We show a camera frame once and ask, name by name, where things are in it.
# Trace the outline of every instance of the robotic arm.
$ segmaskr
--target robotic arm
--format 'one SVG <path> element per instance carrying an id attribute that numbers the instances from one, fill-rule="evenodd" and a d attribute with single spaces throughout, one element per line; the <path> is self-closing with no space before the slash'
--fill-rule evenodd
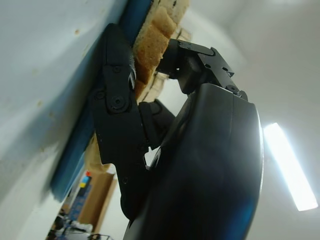
<path id="1" fill-rule="evenodd" d="M 116 167 L 125 240 L 242 240 L 262 184 L 263 143 L 254 104 L 219 52 L 170 40 L 157 71 L 188 95 L 174 117 L 158 100 L 137 105 L 132 50 L 104 33 L 104 88 L 90 98 L 101 162 Z M 148 147 L 159 150 L 151 167 Z"/>

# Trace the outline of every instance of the white ceiling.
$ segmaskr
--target white ceiling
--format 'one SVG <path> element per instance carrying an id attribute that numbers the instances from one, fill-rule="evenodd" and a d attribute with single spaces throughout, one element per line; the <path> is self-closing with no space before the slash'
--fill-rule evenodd
<path id="1" fill-rule="evenodd" d="M 282 126 L 319 203 L 320 1 L 191 0 L 183 23 L 195 42 L 217 48 L 229 62 L 262 124 Z M 319 239 L 319 224 L 320 209 L 298 212 L 268 161 L 248 239 Z"/>

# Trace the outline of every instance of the black casing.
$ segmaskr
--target black casing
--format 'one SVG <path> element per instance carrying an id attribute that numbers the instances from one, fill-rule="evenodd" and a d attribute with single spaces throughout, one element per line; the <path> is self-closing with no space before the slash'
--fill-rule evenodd
<path id="1" fill-rule="evenodd" d="M 124 240 L 243 240 L 262 172 L 255 105 L 219 86 L 201 84 L 161 144 L 150 191 Z"/>

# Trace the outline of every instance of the ceiling light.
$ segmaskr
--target ceiling light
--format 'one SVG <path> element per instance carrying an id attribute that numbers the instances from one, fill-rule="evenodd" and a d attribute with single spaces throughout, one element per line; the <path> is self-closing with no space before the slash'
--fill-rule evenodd
<path id="1" fill-rule="evenodd" d="M 264 136 L 298 211 L 317 208 L 316 197 L 282 129 L 273 123 L 264 128 Z"/>

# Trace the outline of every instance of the bolt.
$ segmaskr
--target bolt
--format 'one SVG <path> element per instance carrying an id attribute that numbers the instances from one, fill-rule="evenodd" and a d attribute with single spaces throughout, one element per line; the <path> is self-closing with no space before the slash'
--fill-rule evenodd
<path id="1" fill-rule="evenodd" d="M 103 91 L 99 91 L 94 96 L 95 100 L 102 100 L 105 98 L 105 93 Z"/>
<path id="2" fill-rule="evenodd" d="M 232 92 L 234 95 L 241 97 L 241 92 L 239 91 L 239 89 L 234 86 L 234 85 L 228 85 L 225 87 L 225 89 L 229 90 L 230 92 Z"/>
<path id="3" fill-rule="evenodd" d="M 125 100 L 122 96 L 114 96 L 111 98 L 111 107 L 113 109 L 121 109 L 125 105 Z"/>
<path id="4" fill-rule="evenodd" d="M 114 67 L 112 68 L 112 71 L 113 71 L 115 74 L 118 74 L 118 73 L 121 72 L 121 67 L 119 67 L 119 66 L 114 66 Z"/>

